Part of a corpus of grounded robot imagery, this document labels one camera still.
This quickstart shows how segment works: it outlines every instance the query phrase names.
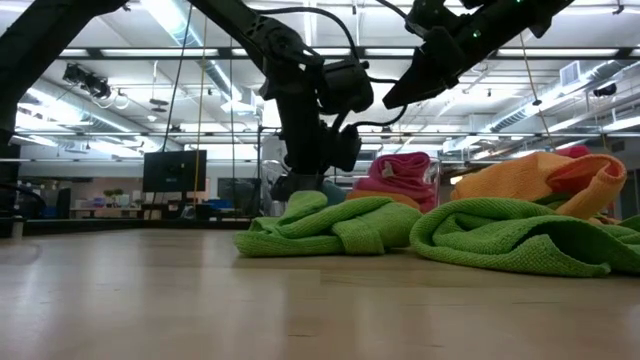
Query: white ceiling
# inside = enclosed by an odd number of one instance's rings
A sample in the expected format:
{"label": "white ceiling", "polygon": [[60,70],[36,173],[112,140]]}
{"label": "white ceiling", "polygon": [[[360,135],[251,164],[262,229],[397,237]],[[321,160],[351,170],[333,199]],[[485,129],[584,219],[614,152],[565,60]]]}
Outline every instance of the white ceiling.
{"label": "white ceiling", "polygon": [[[392,1],[404,6],[408,11],[411,1]],[[29,1],[10,0],[2,1],[4,8],[0,6],[0,29],[9,26],[18,16],[15,11],[20,6],[25,6]],[[340,17],[361,46],[413,46],[419,45],[420,39],[404,30],[403,20],[387,8],[379,6],[373,0],[357,0],[358,13],[352,14],[351,0],[318,0],[317,6],[325,8]],[[640,44],[640,32],[638,21],[640,20],[640,1],[622,1],[627,5],[627,10],[620,15],[612,15],[616,1],[609,0],[576,0],[574,5],[556,16],[553,26],[541,39],[536,39],[525,32],[527,46],[548,47],[607,47],[607,46],[637,46]],[[260,8],[277,8],[284,6],[301,6],[301,1],[250,1],[250,6]],[[447,4],[455,5],[456,11],[462,8],[455,2],[447,1]],[[176,43],[163,30],[158,22],[135,1],[131,3],[131,12],[123,10],[92,20],[89,25],[76,37],[71,46],[77,47],[175,47]],[[204,16],[194,10],[193,27],[200,33],[204,29]],[[305,16],[299,14],[275,16],[291,28],[297,30],[301,36],[305,36]],[[311,34],[313,46],[346,46],[347,41],[340,30],[331,20],[316,15],[309,15],[315,29]],[[229,46],[234,44],[215,24],[209,22],[207,32],[208,46]],[[519,40],[514,39],[509,46],[519,46]],[[566,61],[536,61],[530,62],[533,82],[536,86],[543,86],[558,78],[558,71],[567,65]],[[151,114],[149,99],[152,97],[153,62],[150,61],[78,61],[83,67],[109,78],[109,83],[120,88],[128,95],[131,103],[126,109],[120,110],[112,106],[109,110],[143,125],[149,129],[163,130],[166,126],[167,114],[158,115],[159,119],[151,123],[147,115]],[[408,68],[409,60],[373,60],[371,61],[370,75],[385,78],[398,78]],[[435,129],[440,126],[446,131],[468,131],[473,125],[469,120],[471,115],[496,114],[507,107],[514,106],[522,101],[522,98],[531,94],[526,67],[522,61],[487,61],[490,73],[473,86],[469,94],[462,90],[467,89],[478,77],[476,72],[468,72],[460,78],[460,85],[455,89],[442,94],[436,99],[421,104],[412,105],[407,116],[396,125],[396,129],[405,131]],[[248,86],[257,89],[264,81],[264,76],[249,60],[218,61],[219,66],[229,75],[234,84]],[[62,74],[66,66],[65,61],[56,61],[43,74],[43,77],[61,87],[68,86],[62,80]],[[159,61],[157,89],[154,97],[169,101],[173,84],[178,69],[178,61]],[[199,117],[199,85],[201,68],[195,61],[185,61],[180,74],[179,91],[175,102],[172,123],[195,123]],[[628,90],[635,87],[633,82],[627,85]],[[209,82],[206,88],[214,88]],[[361,114],[348,117],[347,122],[357,120],[385,120],[396,113],[397,110],[387,111],[381,104],[388,86],[374,85],[375,104]],[[491,89],[492,96],[487,97]],[[88,97],[80,91],[72,90],[77,95]],[[571,116],[577,110],[578,102],[574,100],[573,107],[558,106],[549,109],[549,115],[562,120]],[[221,111],[222,101],[219,93],[205,95],[203,98],[204,123],[220,123],[229,125],[231,116]],[[256,121],[253,116],[235,116],[233,121],[242,122],[247,127],[255,129]],[[535,120],[533,127],[539,127]]]}

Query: ceiling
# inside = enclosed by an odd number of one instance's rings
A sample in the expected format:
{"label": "ceiling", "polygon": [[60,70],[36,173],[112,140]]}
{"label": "ceiling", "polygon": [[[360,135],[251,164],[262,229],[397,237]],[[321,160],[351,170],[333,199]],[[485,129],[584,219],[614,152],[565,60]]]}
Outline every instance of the ceiling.
{"label": "ceiling", "polygon": [[[17,19],[21,11],[30,1],[8,0],[0,3],[0,33]],[[165,31],[159,21],[152,16],[145,5],[139,1],[130,3],[130,11],[118,10],[93,19],[89,25],[73,40],[70,47],[173,47],[176,41]],[[411,1],[392,1],[408,12]],[[373,0],[305,0],[301,1],[248,1],[254,8],[280,8],[286,6],[311,5],[324,8],[337,15],[348,27],[356,39],[358,46],[363,47],[402,47],[421,44],[421,39],[404,30],[403,19],[391,10],[381,7]],[[446,4],[457,13],[463,8],[454,1]],[[547,34],[537,39],[527,30],[523,38],[527,47],[637,47],[640,44],[640,32],[637,31],[640,20],[640,0],[622,1],[625,11],[613,15],[616,1],[608,0],[576,0],[561,14],[553,19],[553,25]],[[182,3],[183,11],[188,11],[188,3]],[[330,19],[315,14],[288,14],[274,16],[284,22],[307,39],[314,47],[345,47],[347,40],[340,28]],[[194,10],[192,19],[193,31],[200,34],[207,47],[238,47],[227,34],[212,22],[207,23],[206,35],[205,17]],[[520,47],[520,40],[516,38],[507,46]],[[529,61],[531,81],[536,89],[552,84],[559,79],[559,71],[571,63],[571,57],[556,60]],[[167,126],[168,113],[158,114],[151,111],[149,100],[153,97],[171,101],[173,84],[176,82],[179,61],[159,60],[157,62],[156,79],[154,84],[154,61],[149,60],[57,60],[42,75],[42,79],[57,87],[62,101],[70,103],[82,102],[83,109],[93,109],[90,97],[82,90],[73,88],[68,93],[69,85],[62,80],[68,63],[80,64],[83,68],[99,76],[106,77],[112,88],[126,95],[112,97],[107,101],[97,101],[107,115],[113,114],[122,121],[129,121],[138,126],[136,130],[149,129],[164,131]],[[250,60],[216,60],[220,69],[227,74],[234,85],[258,89],[264,82],[264,76]],[[406,58],[391,60],[371,60],[368,73],[380,78],[399,78],[409,67],[410,60]],[[599,98],[589,93],[578,91],[570,94],[555,106],[544,110],[548,125],[554,125],[567,119],[591,111],[613,101],[619,101],[637,92],[638,79],[635,69],[617,78],[618,94],[612,98]],[[207,131],[229,131],[233,123],[234,130],[256,131],[259,116],[247,114],[228,114],[221,106],[226,100],[221,96],[216,86],[206,80],[202,109],[200,107],[200,86],[202,69],[197,61],[186,60],[178,81],[178,90],[174,101],[171,123],[180,124],[183,130],[195,131],[198,119]],[[348,122],[359,120],[384,121],[395,116],[397,110],[386,110],[381,99],[390,89],[384,84],[374,84],[375,103],[360,113],[351,114]],[[522,60],[487,60],[472,71],[460,77],[460,84],[435,99],[413,104],[409,107],[401,121],[393,126],[394,131],[403,132],[468,132],[481,131],[495,119],[496,114],[507,109],[515,108],[528,101],[532,95],[527,67]],[[259,106],[270,108],[272,104]],[[157,117],[150,121],[149,115]],[[593,125],[593,119],[586,119],[581,127],[575,131],[588,131]],[[265,123],[277,125],[278,120],[262,119]],[[536,116],[529,117],[522,122],[508,127],[506,132],[542,132],[544,127]],[[414,146],[421,143],[442,144],[443,137],[417,137],[413,139]],[[194,138],[178,138],[178,144],[193,143]],[[208,137],[202,140],[210,143],[228,143],[231,136]],[[256,140],[244,137],[243,142],[251,143]],[[512,142],[515,147],[522,147],[522,142]],[[482,151],[483,142],[476,142],[475,151]],[[494,149],[503,143],[492,144]]]}

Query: orange towel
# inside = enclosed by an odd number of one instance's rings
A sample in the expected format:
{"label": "orange towel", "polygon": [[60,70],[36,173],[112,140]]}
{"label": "orange towel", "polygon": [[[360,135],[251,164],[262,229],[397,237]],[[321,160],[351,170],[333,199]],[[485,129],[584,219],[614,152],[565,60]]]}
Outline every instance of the orange towel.
{"label": "orange towel", "polygon": [[368,197],[368,196],[390,197],[395,202],[399,202],[399,203],[402,203],[402,204],[405,204],[405,205],[409,205],[409,206],[411,206],[412,208],[414,208],[416,210],[420,210],[420,205],[415,200],[413,200],[412,198],[408,197],[407,195],[397,194],[397,193],[387,193],[387,192],[367,191],[367,190],[354,190],[354,191],[352,191],[352,192],[347,194],[347,200],[357,199],[357,198],[361,198],[361,197]]}
{"label": "orange towel", "polygon": [[451,199],[504,197],[534,201],[552,193],[568,193],[571,199],[556,212],[589,219],[615,199],[626,177],[624,165],[612,156],[571,159],[537,152],[465,176],[456,184]]}

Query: green towel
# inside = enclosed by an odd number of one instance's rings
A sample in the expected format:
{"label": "green towel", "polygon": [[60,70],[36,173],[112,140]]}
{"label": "green towel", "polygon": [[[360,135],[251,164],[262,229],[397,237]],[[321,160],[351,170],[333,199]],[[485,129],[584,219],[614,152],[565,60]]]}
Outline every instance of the green towel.
{"label": "green towel", "polygon": [[317,191],[299,191],[280,218],[257,218],[235,235],[246,256],[380,255],[409,246],[409,232],[422,214],[385,197],[328,206]]}
{"label": "green towel", "polygon": [[593,225],[531,202],[473,198],[418,220],[411,245],[431,260],[486,269],[575,277],[640,273],[640,220]]}

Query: table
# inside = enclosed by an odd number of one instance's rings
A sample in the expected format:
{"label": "table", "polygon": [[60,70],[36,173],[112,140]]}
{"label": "table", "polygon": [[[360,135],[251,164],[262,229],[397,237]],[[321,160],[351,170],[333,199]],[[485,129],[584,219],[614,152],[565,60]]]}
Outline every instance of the table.
{"label": "table", "polygon": [[69,209],[69,215],[72,219],[76,218],[79,212],[88,212],[90,218],[96,217],[96,212],[100,214],[99,217],[106,217],[107,215],[120,215],[118,217],[130,217],[131,213],[136,213],[136,218],[142,219],[143,210],[141,208],[71,208]]}
{"label": "table", "polygon": [[0,247],[0,359],[639,359],[640,281],[381,257],[248,259],[233,231]]}

